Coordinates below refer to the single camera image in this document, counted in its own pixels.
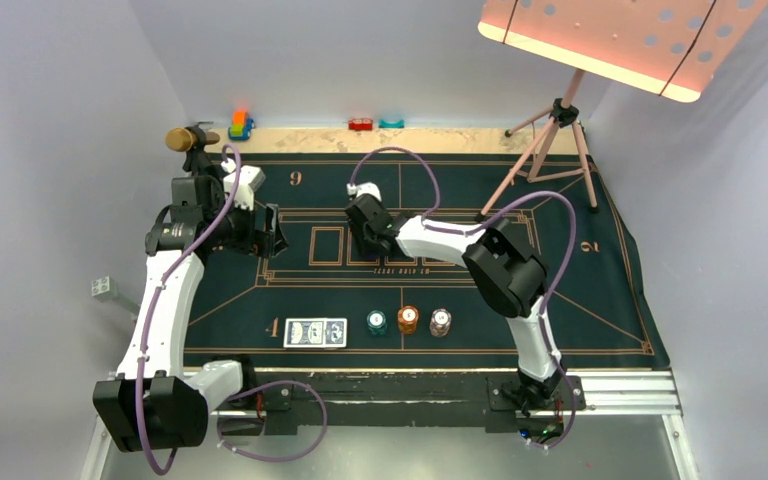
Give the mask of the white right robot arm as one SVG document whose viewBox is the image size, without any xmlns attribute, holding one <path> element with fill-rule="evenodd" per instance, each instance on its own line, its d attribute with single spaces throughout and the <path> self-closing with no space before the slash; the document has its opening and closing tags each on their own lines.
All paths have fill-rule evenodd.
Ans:
<svg viewBox="0 0 768 480">
<path fill-rule="evenodd" d="M 519 386 L 506 397 L 524 412 L 554 404 L 564 373 L 548 319 L 549 269 L 521 225 L 504 216 L 469 227 L 392 215 L 371 194 L 357 195 L 344 212 L 364 256 L 431 259 L 465 268 L 485 303 L 506 319 L 514 340 Z"/>
</svg>

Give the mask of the green blue chip stack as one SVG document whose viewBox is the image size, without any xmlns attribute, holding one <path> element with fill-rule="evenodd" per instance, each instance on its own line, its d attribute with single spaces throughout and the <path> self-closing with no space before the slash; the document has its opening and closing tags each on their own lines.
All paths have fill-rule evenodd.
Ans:
<svg viewBox="0 0 768 480">
<path fill-rule="evenodd" d="M 383 336 L 387 333 L 388 322 L 386 315 L 380 310 L 372 310 L 366 318 L 366 325 L 372 335 Z"/>
</svg>

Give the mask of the pink blue chip stack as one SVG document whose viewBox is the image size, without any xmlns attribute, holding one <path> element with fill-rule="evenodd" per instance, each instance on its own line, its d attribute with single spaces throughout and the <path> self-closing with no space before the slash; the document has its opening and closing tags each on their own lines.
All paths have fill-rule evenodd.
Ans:
<svg viewBox="0 0 768 480">
<path fill-rule="evenodd" d="M 436 309 L 432 312 L 429 322 L 429 330 L 434 337 L 446 336 L 451 328 L 452 315 L 443 308 Z"/>
</svg>

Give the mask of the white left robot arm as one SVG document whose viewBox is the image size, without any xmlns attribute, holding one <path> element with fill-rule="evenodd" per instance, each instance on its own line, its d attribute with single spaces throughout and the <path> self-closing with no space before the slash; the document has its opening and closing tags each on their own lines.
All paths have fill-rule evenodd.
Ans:
<svg viewBox="0 0 768 480">
<path fill-rule="evenodd" d="M 287 248 L 276 204 L 227 214 L 195 206 L 165 207 L 146 236 L 147 283 L 130 345 L 111 380 L 92 401 L 123 452 L 200 445 L 208 416 L 224 402 L 244 409 L 257 399 L 248 355 L 217 357 L 190 379 L 183 375 L 186 330 L 208 257 L 215 250 L 270 258 Z"/>
</svg>

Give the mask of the orange red chip stack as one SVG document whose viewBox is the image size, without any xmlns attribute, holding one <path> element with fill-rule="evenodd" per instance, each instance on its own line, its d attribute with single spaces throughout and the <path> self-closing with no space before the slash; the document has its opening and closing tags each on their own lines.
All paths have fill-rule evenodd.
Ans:
<svg viewBox="0 0 768 480">
<path fill-rule="evenodd" d="M 419 311 L 416 307 L 405 305 L 398 310 L 397 325 L 402 334 L 413 334 L 418 326 Z"/>
</svg>

